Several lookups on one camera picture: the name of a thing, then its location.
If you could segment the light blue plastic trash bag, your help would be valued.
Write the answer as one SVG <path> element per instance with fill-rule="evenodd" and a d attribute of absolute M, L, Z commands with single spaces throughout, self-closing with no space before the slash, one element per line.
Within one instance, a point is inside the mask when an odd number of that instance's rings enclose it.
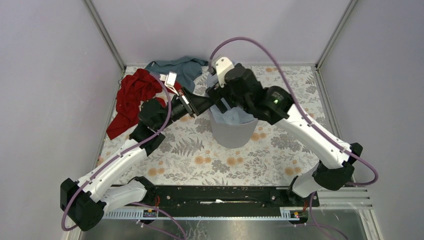
<path fill-rule="evenodd" d="M 236 126 L 257 120 L 252 114 L 245 112 L 238 106 L 230 107 L 224 98 L 222 98 L 221 101 L 226 107 L 226 112 L 222 113 L 216 105 L 209 108 L 212 118 L 216 123 Z"/>

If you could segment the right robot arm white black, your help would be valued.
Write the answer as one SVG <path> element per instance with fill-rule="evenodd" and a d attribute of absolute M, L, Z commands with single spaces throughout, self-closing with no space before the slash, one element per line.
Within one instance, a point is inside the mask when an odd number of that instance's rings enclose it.
<path fill-rule="evenodd" d="M 239 107 L 286 131 L 318 157 L 314 168 L 290 183 L 286 198 L 291 205 L 301 205 L 313 192 L 337 191 L 352 184 L 360 144 L 337 138 L 310 118 L 288 90 L 278 85 L 264 87 L 251 69 L 239 63 L 224 58 L 212 64 L 210 71 L 214 81 L 206 94 L 219 111 L 227 113 L 231 107 Z"/>

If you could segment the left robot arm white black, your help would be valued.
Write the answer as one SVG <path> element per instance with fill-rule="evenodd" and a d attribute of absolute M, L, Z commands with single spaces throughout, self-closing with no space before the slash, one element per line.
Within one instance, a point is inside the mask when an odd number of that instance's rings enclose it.
<path fill-rule="evenodd" d="M 139 180 L 115 189 L 110 187 L 135 163 L 145 160 L 164 141 L 163 130 L 185 115 L 199 116 L 214 105 L 210 96 L 182 88 L 167 104 L 149 99 L 141 104 L 138 124 L 124 144 L 106 161 L 78 180 L 67 178 L 60 185 L 61 228 L 92 229 L 109 210 L 133 202 L 152 204 L 155 192 Z"/>

